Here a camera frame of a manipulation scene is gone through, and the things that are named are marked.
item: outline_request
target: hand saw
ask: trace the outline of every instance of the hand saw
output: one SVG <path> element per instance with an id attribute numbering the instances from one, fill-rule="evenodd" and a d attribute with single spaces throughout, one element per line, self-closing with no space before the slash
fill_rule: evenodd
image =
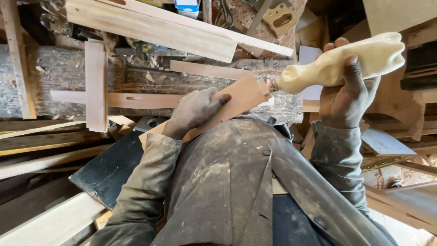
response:
<path id="1" fill-rule="evenodd" d="M 253 18 L 246 35 L 252 36 L 258 24 L 264 20 L 269 24 L 276 38 L 279 38 L 298 22 L 298 17 L 291 11 L 288 0 L 252 0 L 250 3 L 258 13 Z"/>

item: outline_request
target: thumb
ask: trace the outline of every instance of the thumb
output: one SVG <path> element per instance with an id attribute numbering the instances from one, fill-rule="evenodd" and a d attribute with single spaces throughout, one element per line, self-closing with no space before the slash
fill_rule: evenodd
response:
<path id="1" fill-rule="evenodd" d="M 221 109 L 229 100 L 231 100 L 232 96 L 230 94 L 221 95 L 217 100 L 211 102 L 208 106 L 208 113 L 210 115 L 214 115 L 217 113 L 219 109 Z"/>
<path id="2" fill-rule="evenodd" d="M 351 96 L 358 97 L 366 91 L 366 86 L 361 75 L 361 66 L 358 55 L 350 54 L 344 59 L 344 82 Z"/>

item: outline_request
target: wooden workbench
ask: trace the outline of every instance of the wooden workbench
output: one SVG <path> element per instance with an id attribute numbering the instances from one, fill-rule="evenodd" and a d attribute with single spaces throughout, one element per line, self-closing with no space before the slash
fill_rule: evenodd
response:
<path id="1" fill-rule="evenodd" d="M 28 67 L 33 84 L 37 115 L 85 115 L 85 105 L 66 102 L 53 102 L 50 90 L 85 90 L 84 52 L 51 46 L 41 46 L 37 50 L 28 49 Z M 161 62 L 168 67 L 169 57 Z M 274 60 L 239 60 L 231 64 L 204 59 L 203 63 L 244 68 L 259 71 L 256 78 L 267 78 L 279 75 L 282 69 L 293 64 L 292 61 Z M 36 69 L 40 66 L 46 72 Z M 166 77 L 162 83 L 151 82 L 145 73 L 128 72 L 126 82 L 122 81 L 121 69 L 110 65 L 108 69 L 108 91 L 130 93 L 187 94 L 193 90 L 201 90 L 216 86 L 219 90 L 234 81 L 215 77 L 187 75 L 185 78 Z M 21 117 L 18 94 L 14 86 L 14 74 L 7 45 L 0 45 L 0 117 Z M 253 112 L 267 112 L 280 121 L 299 123 L 302 121 L 302 101 L 299 95 L 288 95 L 275 92 L 275 106 L 256 107 Z M 125 116 L 170 116 L 172 109 L 122 109 L 109 108 L 110 115 Z"/>

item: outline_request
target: dusty jacket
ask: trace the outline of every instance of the dusty jacket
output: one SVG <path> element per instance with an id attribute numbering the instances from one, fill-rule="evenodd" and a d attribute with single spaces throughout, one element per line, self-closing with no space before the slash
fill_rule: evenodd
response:
<path id="1" fill-rule="evenodd" d="M 396 245 L 368 215 L 359 129 L 312 127 L 310 162 L 257 119 L 222 123 L 182 153 L 181 141 L 149 135 L 92 245 L 272 245 L 272 170 L 333 245 Z M 166 197 L 167 223 L 156 234 Z"/>

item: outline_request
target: left hand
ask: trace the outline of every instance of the left hand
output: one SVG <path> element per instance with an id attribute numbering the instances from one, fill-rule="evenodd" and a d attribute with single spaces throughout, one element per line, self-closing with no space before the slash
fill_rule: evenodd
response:
<path id="1" fill-rule="evenodd" d="M 328 43 L 324 52 L 349 44 L 345 38 Z M 323 87 L 320 94 L 320 119 L 332 128 L 351 129 L 358 126 L 364 112 L 373 102 L 381 76 L 363 80 L 358 55 L 350 54 L 343 64 L 344 85 Z"/>
<path id="2" fill-rule="evenodd" d="M 185 95 L 167 121 L 162 135 L 182 140 L 189 130 L 205 124 L 231 99 L 231 95 L 224 94 L 211 102 L 212 95 L 218 91 L 216 87 L 210 87 Z"/>

